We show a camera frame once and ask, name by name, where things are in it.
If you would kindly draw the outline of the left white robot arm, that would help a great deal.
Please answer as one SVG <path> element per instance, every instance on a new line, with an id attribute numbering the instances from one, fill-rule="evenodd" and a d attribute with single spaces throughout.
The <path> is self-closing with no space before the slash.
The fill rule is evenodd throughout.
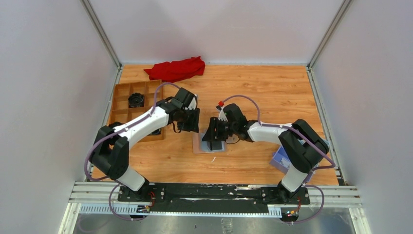
<path id="1" fill-rule="evenodd" d="M 128 187 L 135 200 L 146 200 L 149 181 L 129 165 L 130 149 L 149 134 L 170 124 L 175 133 L 199 132 L 200 109 L 197 105 L 197 95 L 180 88 L 175 96 L 156 102 L 143 115 L 125 124 L 101 127 L 87 161 L 107 178 Z"/>

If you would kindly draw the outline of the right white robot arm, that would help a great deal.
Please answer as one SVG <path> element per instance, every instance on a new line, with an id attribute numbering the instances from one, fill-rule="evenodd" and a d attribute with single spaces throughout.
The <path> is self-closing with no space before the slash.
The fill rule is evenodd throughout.
<path id="1" fill-rule="evenodd" d="M 290 168 L 279 182 L 278 197 L 287 204 L 297 198 L 297 190 L 329 152 L 326 141 L 305 120 L 297 119 L 288 124 L 248 120 L 234 103 L 223 107 L 218 117 L 210 118 L 202 141 L 212 144 L 227 141 L 232 136 L 242 141 L 274 143 L 284 148 Z"/>

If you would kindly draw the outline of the blue plastic box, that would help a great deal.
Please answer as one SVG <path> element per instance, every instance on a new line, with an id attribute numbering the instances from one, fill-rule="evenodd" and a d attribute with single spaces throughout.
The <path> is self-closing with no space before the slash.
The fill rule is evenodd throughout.
<path id="1" fill-rule="evenodd" d="M 292 165 L 283 146 L 280 146 L 278 150 L 272 154 L 269 164 L 284 174 L 288 172 Z"/>

